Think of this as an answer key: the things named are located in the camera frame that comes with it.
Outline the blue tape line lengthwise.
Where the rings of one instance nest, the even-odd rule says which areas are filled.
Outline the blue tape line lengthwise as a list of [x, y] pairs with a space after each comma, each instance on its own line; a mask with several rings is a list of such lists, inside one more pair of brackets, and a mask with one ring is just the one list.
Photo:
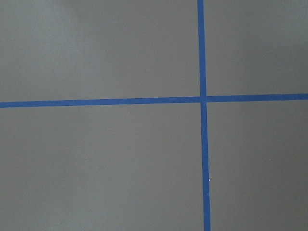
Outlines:
[[198, 13], [198, 44], [199, 44], [199, 78], [200, 78], [200, 117], [201, 117], [201, 144], [202, 144], [202, 180], [203, 180], [203, 211], [204, 230], [211, 230], [210, 225], [210, 189], [208, 165], [208, 131], [206, 105], [206, 59], [205, 59], [205, 23], [204, 1], [197, 1]]

